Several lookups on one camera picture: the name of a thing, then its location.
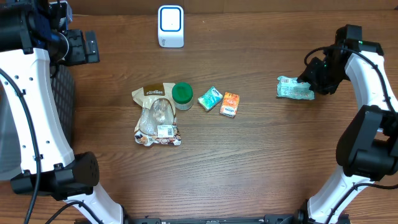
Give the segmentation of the brown snack bag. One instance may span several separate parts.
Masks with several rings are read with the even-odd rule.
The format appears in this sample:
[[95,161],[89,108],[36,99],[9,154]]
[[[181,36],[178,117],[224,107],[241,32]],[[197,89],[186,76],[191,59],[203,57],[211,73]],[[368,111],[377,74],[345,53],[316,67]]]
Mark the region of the brown snack bag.
[[182,138],[172,98],[174,86],[174,83],[156,83],[132,92],[132,99],[142,107],[134,129],[134,139],[138,144],[181,145]]

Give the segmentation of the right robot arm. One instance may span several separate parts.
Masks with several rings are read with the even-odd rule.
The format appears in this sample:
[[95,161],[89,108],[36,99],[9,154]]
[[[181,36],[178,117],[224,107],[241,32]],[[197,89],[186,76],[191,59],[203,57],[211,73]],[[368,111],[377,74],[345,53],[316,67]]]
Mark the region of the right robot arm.
[[334,44],[320,47],[324,59],[304,58],[298,82],[321,95],[334,94],[343,80],[354,88],[358,112],[336,146],[337,167],[296,214],[284,223],[349,223],[342,211],[365,188],[397,172],[397,99],[384,70],[378,42],[363,40],[360,26],[336,31]]

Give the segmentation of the green lid jar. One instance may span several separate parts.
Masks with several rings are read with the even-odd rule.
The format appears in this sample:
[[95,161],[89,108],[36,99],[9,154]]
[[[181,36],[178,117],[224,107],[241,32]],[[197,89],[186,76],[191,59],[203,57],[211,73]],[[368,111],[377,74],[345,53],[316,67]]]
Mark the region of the green lid jar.
[[189,110],[193,106],[193,89],[185,82],[176,83],[172,88],[172,98],[178,110]]

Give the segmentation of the small teal tissue pack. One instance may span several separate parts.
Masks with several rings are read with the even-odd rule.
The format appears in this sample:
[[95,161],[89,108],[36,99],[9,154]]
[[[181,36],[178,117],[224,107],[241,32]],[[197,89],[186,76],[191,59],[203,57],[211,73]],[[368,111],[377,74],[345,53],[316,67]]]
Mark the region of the small teal tissue pack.
[[198,102],[205,109],[205,111],[210,111],[222,99],[223,95],[214,86],[212,86],[204,95],[198,98]]

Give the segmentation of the orange tissue pack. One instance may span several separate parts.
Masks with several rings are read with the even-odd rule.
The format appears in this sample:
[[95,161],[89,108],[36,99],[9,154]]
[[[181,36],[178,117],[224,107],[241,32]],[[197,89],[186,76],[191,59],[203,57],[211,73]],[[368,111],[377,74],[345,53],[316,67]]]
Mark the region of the orange tissue pack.
[[239,95],[226,91],[221,104],[220,114],[234,118],[238,111],[239,101]]

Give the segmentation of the large teal wipes pack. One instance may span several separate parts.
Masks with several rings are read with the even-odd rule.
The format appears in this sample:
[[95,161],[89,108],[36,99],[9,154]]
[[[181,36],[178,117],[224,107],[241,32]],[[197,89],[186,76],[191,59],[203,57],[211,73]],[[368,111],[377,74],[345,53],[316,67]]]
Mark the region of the large teal wipes pack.
[[277,97],[293,100],[314,100],[315,94],[307,82],[298,82],[297,78],[279,76],[277,78]]

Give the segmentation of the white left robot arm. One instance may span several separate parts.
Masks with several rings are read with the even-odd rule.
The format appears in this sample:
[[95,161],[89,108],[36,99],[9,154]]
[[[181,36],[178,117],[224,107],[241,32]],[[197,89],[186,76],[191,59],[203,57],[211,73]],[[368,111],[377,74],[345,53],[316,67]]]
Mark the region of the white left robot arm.
[[11,187],[63,201],[91,223],[127,223],[124,208],[100,184],[95,155],[73,152],[58,115],[52,81],[61,69],[100,60],[95,33],[69,29],[71,21],[67,1],[1,4],[1,84],[21,154]]

